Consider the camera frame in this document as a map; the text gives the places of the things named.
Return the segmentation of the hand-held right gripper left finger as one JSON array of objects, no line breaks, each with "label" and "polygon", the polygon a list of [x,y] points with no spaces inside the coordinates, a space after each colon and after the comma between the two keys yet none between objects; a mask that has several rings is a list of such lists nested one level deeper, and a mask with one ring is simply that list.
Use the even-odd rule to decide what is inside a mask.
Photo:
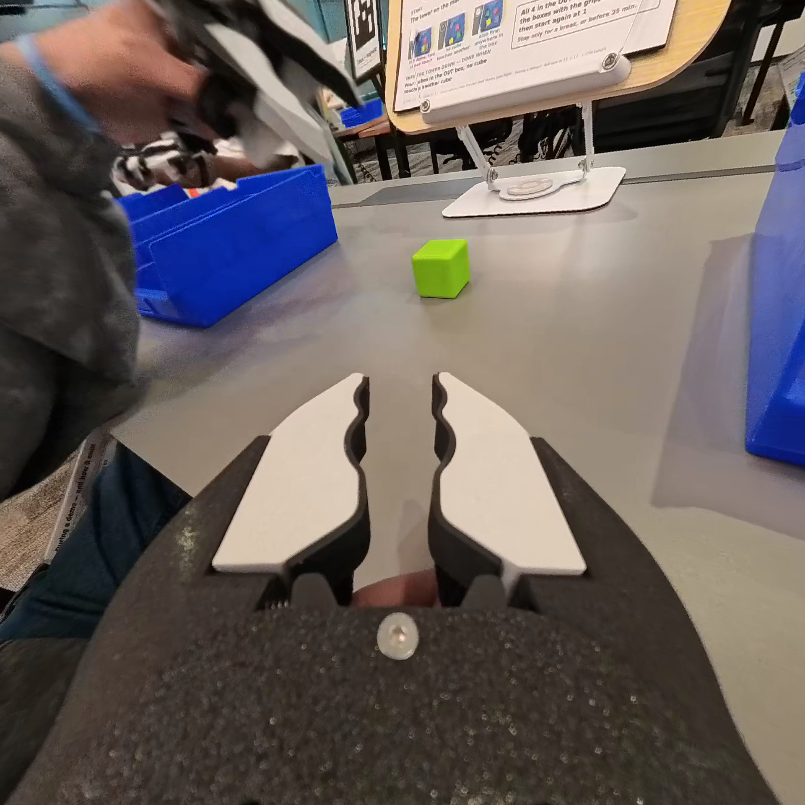
[{"label": "hand-held right gripper left finger", "polygon": [[292,571],[365,522],[368,392],[369,378],[350,374],[269,434],[213,557],[215,571]]}]

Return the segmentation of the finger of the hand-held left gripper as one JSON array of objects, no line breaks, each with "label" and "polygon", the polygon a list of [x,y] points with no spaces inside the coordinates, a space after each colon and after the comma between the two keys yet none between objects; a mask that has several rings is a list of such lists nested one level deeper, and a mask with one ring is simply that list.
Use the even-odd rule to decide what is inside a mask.
[{"label": "finger of the hand-held left gripper", "polygon": [[255,90],[248,113],[237,119],[239,137],[251,158],[261,158],[271,136],[292,143],[317,163],[332,163],[332,136],[322,118],[277,75],[263,50],[246,35],[224,25],[207,24],[213,52]]},{"label": "finger of the hand-held left gripper", "polygon": [[295,62],[348,106],[363,106],[353,77],[303,17],[286,2],[259,1],[257,6],[260,35],[272,52]]}]

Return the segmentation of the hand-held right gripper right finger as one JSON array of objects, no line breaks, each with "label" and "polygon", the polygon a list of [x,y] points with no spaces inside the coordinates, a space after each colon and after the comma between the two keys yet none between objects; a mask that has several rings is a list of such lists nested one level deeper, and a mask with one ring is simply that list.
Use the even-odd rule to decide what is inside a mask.
[{"label": "hand-held right gripper right finger", "polygon": [[454,374],[431,382],[438,465],[428,548],[439,602],[458,607],[476,579],[511,597],[532,576],[581,578],[587,563],[526,428]]}]

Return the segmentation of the blue plastic bin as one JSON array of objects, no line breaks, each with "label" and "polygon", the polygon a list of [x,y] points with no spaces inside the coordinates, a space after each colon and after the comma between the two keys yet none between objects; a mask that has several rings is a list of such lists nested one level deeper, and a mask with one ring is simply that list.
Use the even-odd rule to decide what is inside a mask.
[{"label": "blue plastic bin", "polygon": [[133,192],[117,198],[131,224],[155,213],[189,200],[186,191],[177,184],[172,184],[152,192]]},{"label": "blue plastic bin", "polygon": [[218,187],[130,223],[148,318],[211,327],[337,242],[325,169]]},{"label": "blue plastic bin", "polygon": [[775,158],[750,260],[745,449],[804,465],[803,75]]}]

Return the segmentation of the green cube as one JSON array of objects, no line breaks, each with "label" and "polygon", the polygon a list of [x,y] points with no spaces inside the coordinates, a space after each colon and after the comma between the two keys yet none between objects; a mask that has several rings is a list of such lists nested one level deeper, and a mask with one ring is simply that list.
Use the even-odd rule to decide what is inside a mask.
[{"label": "green cube", "polygon": [[420,298],[455,299],[471,277],[468,242],[430,240],[412,255],[411,265]]}]

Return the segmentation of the person's left forearm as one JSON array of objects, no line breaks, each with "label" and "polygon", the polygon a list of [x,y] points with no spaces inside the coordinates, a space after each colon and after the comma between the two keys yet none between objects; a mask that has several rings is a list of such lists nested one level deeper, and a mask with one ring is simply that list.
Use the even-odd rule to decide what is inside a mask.
[{"label": "person's left forearm", "polygon": [[115,147],[2,60],[1,495],[53,473],[138,396],[135,257]]}]

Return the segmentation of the grey desk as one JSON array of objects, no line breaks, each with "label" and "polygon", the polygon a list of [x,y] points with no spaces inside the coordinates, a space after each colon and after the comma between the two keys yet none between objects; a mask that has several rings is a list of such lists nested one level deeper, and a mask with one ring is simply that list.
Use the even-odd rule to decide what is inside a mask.
[{"label": "grey desk", "polygon": [[[545,438],[676,587],[762,773],[803,803],[803,470],[743,448],[753,231],[782,135],[598,156],[605,207],[448,220],[475,180],[337,187],[339,240],[207,330],[143,324],[148,393],[114,434],[189,494],[352,373],[370,379],[372,538],[361,587],[429,564],[446,370]],[[455,299],[412,255],[465,239]]]}]

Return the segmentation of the person's left hand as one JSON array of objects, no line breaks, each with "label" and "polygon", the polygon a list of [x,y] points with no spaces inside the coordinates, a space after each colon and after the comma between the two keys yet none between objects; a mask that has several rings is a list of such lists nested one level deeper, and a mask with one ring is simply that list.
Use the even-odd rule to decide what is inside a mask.
[{"label": "person's left hand", "polygon": [[177,104],[194,106],[206,71],[177,54],[164,19],[146,2],[114,2],[39,36],[67,91],[120,144],[148,143]]}]

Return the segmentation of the black and white marker sign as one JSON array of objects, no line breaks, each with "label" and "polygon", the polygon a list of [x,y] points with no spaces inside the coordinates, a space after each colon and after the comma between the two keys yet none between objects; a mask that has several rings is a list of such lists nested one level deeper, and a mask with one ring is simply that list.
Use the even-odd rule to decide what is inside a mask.
[{"label": "black and white marker sign", "polygon": [[379,1],[344,1],[344,7],[353,75],[362,83],[383,67],[381,6]]}]

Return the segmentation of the small blue bin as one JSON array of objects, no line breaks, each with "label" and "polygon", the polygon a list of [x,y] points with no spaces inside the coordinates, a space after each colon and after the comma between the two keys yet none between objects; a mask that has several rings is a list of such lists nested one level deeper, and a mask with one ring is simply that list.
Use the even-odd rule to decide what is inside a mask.
[{"label": "small blue bin", "polygon": [[362,106],[346,107],[339,111],[340,122],[344,129],[366,126],[385,114],[383,100],[380,97],[367,100]]}]

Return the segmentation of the wooden side table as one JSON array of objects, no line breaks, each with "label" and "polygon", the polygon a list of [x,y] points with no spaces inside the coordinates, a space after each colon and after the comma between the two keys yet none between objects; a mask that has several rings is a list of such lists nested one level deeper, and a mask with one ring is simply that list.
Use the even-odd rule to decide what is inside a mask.
[{"label": "wooden side table", "polygon": [[355,182],[394,178],[389,153],[395,148],[395,138],[386,115],[360,126],[336,130],[333,136]]}]

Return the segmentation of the printed instruction sheet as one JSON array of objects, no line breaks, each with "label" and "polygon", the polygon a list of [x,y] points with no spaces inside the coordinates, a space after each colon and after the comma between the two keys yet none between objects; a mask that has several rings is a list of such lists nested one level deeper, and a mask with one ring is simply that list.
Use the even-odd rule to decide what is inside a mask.
[{"label": "printed instruction sheet", "polygon": [[430,119],[623,81],[675,1],[402,2],[395,111]]}]

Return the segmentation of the person's blue jeans leg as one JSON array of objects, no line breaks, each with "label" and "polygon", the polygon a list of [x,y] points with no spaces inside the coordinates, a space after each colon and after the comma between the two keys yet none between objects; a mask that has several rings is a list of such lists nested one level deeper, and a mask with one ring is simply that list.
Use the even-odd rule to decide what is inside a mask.
[{"label": "person's blue jeans leg", "polygon": [[72,534],[3,616],[2,644],[90,639],[140,556],[190,500],[119,444],[112,462],[96,477]]}]

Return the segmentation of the newspaper sheet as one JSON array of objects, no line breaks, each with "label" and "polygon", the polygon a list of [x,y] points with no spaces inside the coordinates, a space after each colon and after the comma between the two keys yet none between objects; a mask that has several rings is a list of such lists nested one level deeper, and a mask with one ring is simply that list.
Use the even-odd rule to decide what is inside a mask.
[{"label": "newspaper sheet", "polygon": [[97,475],[114,458],[117,441],[106,428],[97,428],[83,441],[71,471],[55,525],[44,552],[44,563],[50,564],[58,550],[73,533],[86,511]]},{"label": "newspaper sheet", "polygon": [[804,86],[804,47],[782,58],[778,63],[778,69],[791,111]]}]

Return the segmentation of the wooden board document stand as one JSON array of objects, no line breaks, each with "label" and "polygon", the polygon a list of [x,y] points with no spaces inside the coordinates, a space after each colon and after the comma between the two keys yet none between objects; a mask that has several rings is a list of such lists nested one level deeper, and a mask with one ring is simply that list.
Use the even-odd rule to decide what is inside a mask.
[{"label": "wooden board document stand", "polygon": [[[629,75],[618,84],[596,84],[591,88],[575,85],[569,91],[551,98],[529,100],[497,109],[481,110],[474,107],[468,114],[434,120],[423,116],[420,109],[402,113],[395,111],[402,3],[390,2],[385,97],[388,118],[397,130],[408,135],[454,129],[482,175],[481,181],[444,209],[442,215],[446,219],[584,213],[608,205],[626,170],[618,166],[593,165],[593,102],[654,89],[676,77],[704,52],[730,5],[729,2],[677,2],[665,47],[630,55]],[[508,178],[501,177],[497,168],[488,166],[471,130],[472,125],[563,106],[578,107],[581,112],[584,154],[577,158],[576,166]]]}]

